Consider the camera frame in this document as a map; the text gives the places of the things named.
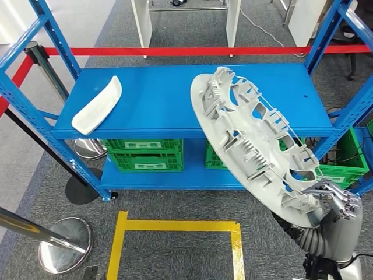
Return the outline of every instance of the blue shelf board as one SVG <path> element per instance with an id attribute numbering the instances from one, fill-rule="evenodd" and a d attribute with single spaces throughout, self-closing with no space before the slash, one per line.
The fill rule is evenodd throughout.
<path id="1" fill-rule="evenodd" d="M 51 132 L 69 138 L 204 138 L 190 99 L 192 80 L 221 65 L 85 68 Z M 303 64 L 227 65 L 257 85 L 299 136 L 328 136 L 334 130 Z M 117 75 L 122 84 L 118 104 L 89 136 L 72 127 L 76 113 Z"/>
<path id="2" fill-rule="evenodd" d="M 245 190 L 228 170 L 204 166 L 206 139 L 184 140 L 183 172 L 120 172 L 106 159 L 101 188 L 110 190 Z"/>

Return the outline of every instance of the blue metal shelf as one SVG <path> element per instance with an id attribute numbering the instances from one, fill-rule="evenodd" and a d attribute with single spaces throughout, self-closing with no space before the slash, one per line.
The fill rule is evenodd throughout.
<path id="1" fill-rule="evenodd" d="M 100 187 L 110 190 L 244 190 L 229 171 L 205 168 L 205 149 L 205 139 L 185 139 L 183 172 L 124 173 L 108 157 Z"/>
<path id="2" fill-rule="evenodd" d="M 83 69 L 51 132 L 59 139 L 87 138 L 72 127 L 72 117 L 117 75 L 123 88 L 121 99 L 89 138 L 205 138 L 191 104 L 190 87 L 195 76 L 214 73 L 218 66 Z M 303 64 L 229 67 L 259 87 L 299 136 L 328 136 L 334 130 Z"/>
<path id="3" fill-rule="evenodd" d="M 228 65 L 237 75 L 256 84 L 273 106 L 281 111 L 301 137 L 323 137 L 313 150 L 322 158 L 352 125 L 373 109 L 373 75 L 331 124 L 317 95 L 311 75 L 324 50 L 344 18 L 373 49 L 373 33 L 353 12 L 352 0 L 335 0 L 323 21 L 304 64 Z M 45 0 L 29 0 L 38 18 L 19 41 L 0 59 L 0 94 L 31 126 L 44 137 L 48 145 L 94 188 L 104 201 L 111 189 L 237 190 L 242 189 L 228 171 L 206 170 L 204 134 L 190 101 L 192 80 L 200 73 L 213 73 L 218 65 L 146 66 L 81 69 L 61 33 Z M 54 127 L 47 122 L 47 112 L 40 112 L 6 75 L 6 69 L 21 53 L 27 42 L 44 26 L 66 66 L 75 80 L 70 96 Z M 63 139 L 87 138 L 72 127 L 72 119 L 117 75 L 123 94 L 110 115 L 89 135 L 90 138 L 195 138 L 185 139 L 185 170 L 182 173 L 121 173 L 107 161 L 101 181 L 72 152 Z M 369 165 L 373 165 L 373 145 L 365 144 Z M 371 182 L 361 190 L 368 190 Z"/>

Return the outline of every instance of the metal robot arm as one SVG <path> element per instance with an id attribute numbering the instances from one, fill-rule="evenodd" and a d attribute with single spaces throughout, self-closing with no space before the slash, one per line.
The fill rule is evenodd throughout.
<path id="1" fill-rule="evenodd" d="M 353 259 L 362 221 L 359 197 L 323 179 L 304 190 L 326 202 L 330 211 L 317 228 L 303 228 L 274 217 L 298 246 L 307 253 L 304 266 L 310 280 L 362 280 L 359 260 Z"/>

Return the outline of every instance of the chrome stanchion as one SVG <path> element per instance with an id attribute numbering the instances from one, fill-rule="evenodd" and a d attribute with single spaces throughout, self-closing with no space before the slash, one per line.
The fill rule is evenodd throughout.
<path id="1" fill-rule="evenodd" d="M 0 226 L 40 241 L 40 264 L 52 274 L 74 270 L 92 248 L 90 227 L 80 218 L 62 219 L 45 229 L 0 207 Z"/>
<path id="2" fill-rule="evenodd" d="M 38 64 L 45 78 L 63 100 L 66 102 L 69 92 L 58 77 L 56 71 L 48 61 L 49 56 L 42 45 L 31 41 L 26 46 L 25 52 L 32 61 Z M 75 153 L 87 160 L 99 159 L 107 154 L 106 148 L 98 139 L 75 139 L 74 143 Z"/>

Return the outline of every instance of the green plastic crate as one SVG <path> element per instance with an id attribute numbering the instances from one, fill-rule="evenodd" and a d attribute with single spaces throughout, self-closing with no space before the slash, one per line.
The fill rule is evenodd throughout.
<path id="1" fill-rule="evenodd" d="M 342 189 L 349 187 L 361 176 L 365 175 L 369 168 L 353 128 L 337 143 L 336 165 L 320 164 L 319 168 L 324 177 L 331 179 Z"/>
<path id="2" fill-rule="evenodd" d="M 284 151 L 286 145 L 280 142 L 280 148 Z M 343 190 L 369 171 L 352 128 L 337 143 L 336 158 L 338 161 L 335 165 L 320 164 L 319 168 L 325 178 L 331 179 Z M 209 169 L 227 169 L 209 141 L 206 143 L 205 166 Z M 317 178 L 321 179 L 319 169 L 316 169 L 316 172 Z"/>
<path id="3" fill-rule="evenodd" d="M 109 157 L 121 172 L 182 172 L 182 153 L 115 153 Z"/>
<path id="4" fill-rule="evenodd" d="M 301 141 L 304 142 L 304 138 L 301 138 Z M 208 169 L 223 169 L 227 170 L 227 167 L 214 151 L 212 146 L 209 141 L 206 141 L 206 156 L 204 166 Z M 286 145 L 282 140 L 279 140 L 280 149 L 282 151 L 286 150 Z"/>
<path id="5" fill-rule="evenodd" d="M 181 153 L 182 139 L 102 139 L 109 153 Z"/>

